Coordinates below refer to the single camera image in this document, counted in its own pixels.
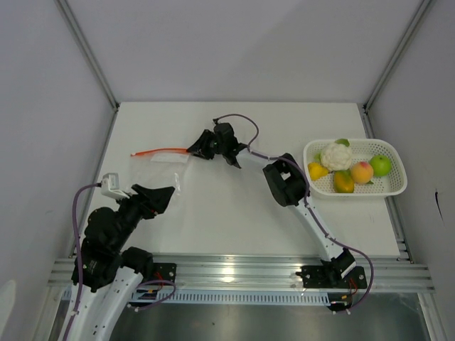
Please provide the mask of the clear zip top bag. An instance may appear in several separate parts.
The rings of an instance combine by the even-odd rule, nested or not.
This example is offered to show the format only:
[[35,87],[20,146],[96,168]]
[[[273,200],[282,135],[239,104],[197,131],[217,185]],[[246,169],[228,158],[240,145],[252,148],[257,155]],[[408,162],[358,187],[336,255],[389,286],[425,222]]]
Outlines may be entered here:
[[179,196],[189,157],[184,148],[159,148],[134,153],[129,159],[129,187],[135,184],[150,189],[172,186],[175,195]]

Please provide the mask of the orange pink peach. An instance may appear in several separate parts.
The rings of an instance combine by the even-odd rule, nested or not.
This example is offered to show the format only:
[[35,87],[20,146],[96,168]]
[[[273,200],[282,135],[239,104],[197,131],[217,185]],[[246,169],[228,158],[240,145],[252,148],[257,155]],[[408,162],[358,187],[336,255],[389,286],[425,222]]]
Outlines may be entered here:
[[366,161],[360,161],[354,164],[350,169],[350,174],[357,184],[367,184],[374,176],[373,168]]

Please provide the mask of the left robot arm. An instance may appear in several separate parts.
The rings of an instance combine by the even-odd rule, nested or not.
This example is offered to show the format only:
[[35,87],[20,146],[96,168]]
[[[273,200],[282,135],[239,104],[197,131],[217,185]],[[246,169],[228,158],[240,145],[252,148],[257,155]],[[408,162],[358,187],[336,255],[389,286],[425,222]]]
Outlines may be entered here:
[[152,253],[123,248],[141,221],[165,212],[175,188],[149,189],[135,184],[133,193],[126,193],[106,180],[88,187],[100,188],[119,208],[92,211],[84,236],[75,241],[70,305],[59,340],[108,340],[138,288],[176,287],[172,280],[157,275]]

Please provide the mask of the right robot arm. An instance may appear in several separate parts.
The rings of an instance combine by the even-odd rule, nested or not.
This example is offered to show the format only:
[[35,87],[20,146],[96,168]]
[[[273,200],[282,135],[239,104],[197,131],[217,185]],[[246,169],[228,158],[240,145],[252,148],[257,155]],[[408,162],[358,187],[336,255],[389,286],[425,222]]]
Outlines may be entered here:
[[221,155],[230,166],[262,173],[275,201],[296,216],[318,247],[321,280],[329,288],[342,286],[349,280],[356,267],[355,258],[348,247],[331,237],[311,199],[309,181],[291,154],[272,157],[253,151],[250,145],[237,140],[229,123],[219,122],[215,122],[213,130],[204,130],[186,151],[204,160]]

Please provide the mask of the yellow green mango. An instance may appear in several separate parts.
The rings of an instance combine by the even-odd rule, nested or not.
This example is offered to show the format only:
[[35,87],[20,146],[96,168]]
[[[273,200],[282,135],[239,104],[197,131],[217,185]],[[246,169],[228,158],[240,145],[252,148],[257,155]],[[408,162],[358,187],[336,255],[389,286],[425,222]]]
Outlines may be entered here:
[[350,194],[355,190],[355,182],[349,170],[338,170],[333,174],[333,188],[336,193]]

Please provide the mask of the white cauliflower with leaves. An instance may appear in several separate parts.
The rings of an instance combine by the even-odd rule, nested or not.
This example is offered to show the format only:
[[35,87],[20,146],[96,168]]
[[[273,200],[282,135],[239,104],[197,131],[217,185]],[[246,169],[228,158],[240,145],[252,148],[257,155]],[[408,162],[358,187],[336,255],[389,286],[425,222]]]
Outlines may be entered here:
[[346,171],[353,161],[353,152],[348,139],[338,139],[315,155],[314,160],[330,172]]

